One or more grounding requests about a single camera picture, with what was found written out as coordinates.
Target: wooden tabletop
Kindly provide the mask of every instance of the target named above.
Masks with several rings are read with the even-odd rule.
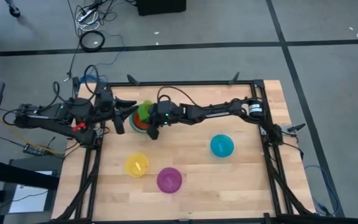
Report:
[[[248,85],[178,87],[201,106],[251,96]],[[159,88],[133,86],[112,90],[120,99],[142,103],[155,101]],[[265,89],[273,122],[291,124],[280,82],[266,80]],[[176,104],[191,103],[179,91],[164,89],[162,93],[169,95]],[[89,98],[90,93],[81,88],[79,96]],[[124,124],[123,135],[115,133],[112,122],[107,122],[106,126],[111,132],[103,140],[93,221],[255,218],[262,217],[265,212],[274,216],[256,125],[235,116],[207,119],[193,126],[174,124],[160,128],[160,136],[155,141],[134,131],[128,121]],[[212,155],[209,143],[216,134],[232,138],[235,150],[231,156]],[[289,136],[285,136],[284,141],[296,145]],[[150,163],[147,173],[139,178],[124,171],[126,159],[135,152],[144,153]],[[280,146],[280,152],[289,188],[307,209],[314,211],[299,152],[286,145]],[[59,216],[76,194],[84,157],[85,150],[81,148],[65,159],[52,218]],[[165,167],[174,167],[182,174],[182,186],[174,194],[165,194],[157,187],[157,174]],[[84,200],[84,215],[88,197],[89,191]]]

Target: power strip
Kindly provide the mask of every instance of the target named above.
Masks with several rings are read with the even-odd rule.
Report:
[[[87,19],[90,15],[94,14],[95,12],[96,12],[96,9],[89,10],[88,12],[86,12],[86,14],[84,16],[81,16],[78,19],[78,22],[84,21],[85,19]]]

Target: yellow bowl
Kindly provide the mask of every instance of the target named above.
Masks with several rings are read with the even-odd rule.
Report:
[[[125,171],[132,177],[141,177],[149,169],[149,160],[143,153],[134,153],[125,162]]]

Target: black box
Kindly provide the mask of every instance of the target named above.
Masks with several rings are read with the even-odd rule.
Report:
[[[137,12],[140,16],[186,10],[186,0],[137,0]]]

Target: purple bowl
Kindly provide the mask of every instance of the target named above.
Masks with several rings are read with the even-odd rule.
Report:
[[[175,193],[181,186],[181,174],[175,168],[164,168],[158,174],[157,185],[159,189],[167,194]]]

